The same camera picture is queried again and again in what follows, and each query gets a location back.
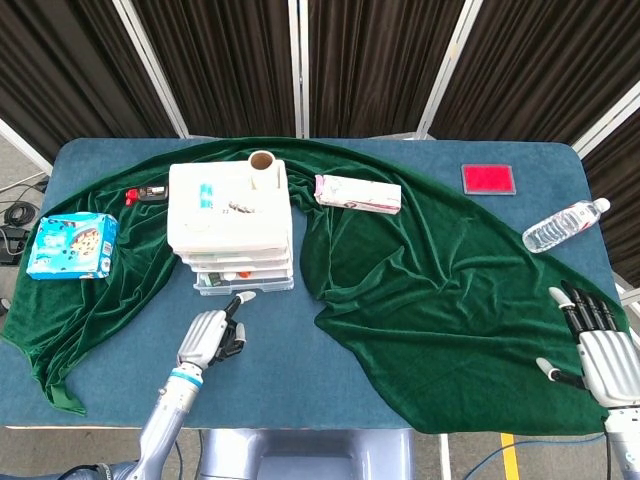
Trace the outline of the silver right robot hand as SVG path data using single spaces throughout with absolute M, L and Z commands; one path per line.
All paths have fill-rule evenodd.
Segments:
M 548 378 L 589 392 L 606 409 L 639 405 L 639 356 L 628 333 L 601 298 L 566 281 L 548 289 L 576 344 L 580 376 L 561 370 L 543 357 L 536 365 Z

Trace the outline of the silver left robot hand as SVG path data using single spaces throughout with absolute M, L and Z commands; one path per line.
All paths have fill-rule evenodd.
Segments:
M 256 297 L 253 291 L 236 294 L 222 310 L 206 311 L 192 321 L 177 353 L 177 365 L 191 364 L 202 371 L 239 354 L 246 343 L 244 324 L 233 316 Z

